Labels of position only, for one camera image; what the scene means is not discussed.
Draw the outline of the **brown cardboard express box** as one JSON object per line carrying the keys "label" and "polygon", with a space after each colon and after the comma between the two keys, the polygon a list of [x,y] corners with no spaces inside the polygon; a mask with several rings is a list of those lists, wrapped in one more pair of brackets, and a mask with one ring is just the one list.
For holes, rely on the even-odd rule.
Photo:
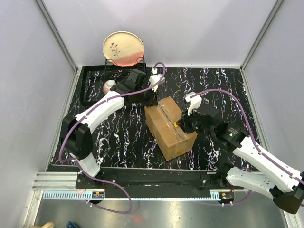
{"label": "brown cardboard express box", "polygon": [[173,123],[181,119],[182,111],[172,97],[160,100],[157,106],[145,107],[144,111],[147,126],[166,161],[192,150],[197,134],[174,127]]}

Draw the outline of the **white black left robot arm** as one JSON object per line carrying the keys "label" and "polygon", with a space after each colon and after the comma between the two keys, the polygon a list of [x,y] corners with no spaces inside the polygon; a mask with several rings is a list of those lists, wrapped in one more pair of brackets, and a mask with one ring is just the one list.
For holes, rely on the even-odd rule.
{"label": "white black left robot arm", "polygon": [[109,80],[109,91],[86,111],[76,116],[65,116],[61,125],[59,153],[67,151],[83,172],[87,174],[86,183],[98,188],[103,181],[100,167],[93,151],[92,133],[111,114],[123,108],[126,103],[140,103],[144,106],[157,105],[158,85],[165,80],[154,68],[151,76],[134,69],[120,82]]}

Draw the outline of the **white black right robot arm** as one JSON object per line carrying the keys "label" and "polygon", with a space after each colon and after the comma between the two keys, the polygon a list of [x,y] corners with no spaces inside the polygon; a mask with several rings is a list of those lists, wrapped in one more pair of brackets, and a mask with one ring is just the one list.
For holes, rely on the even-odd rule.
{"label": "white black right robot arm", "polygon": [[285,164],[252,139],[235,124],[224,122],[217,114],[183,113],[175,123],[186,133],[207,133],[213,142],[227,152],[245,159],[261,174],[243,171],[230,165],[218,174],[216,184],[220,188],[239,186],[271,199],[283,211],[296,214],[303,206],[304,174]]}

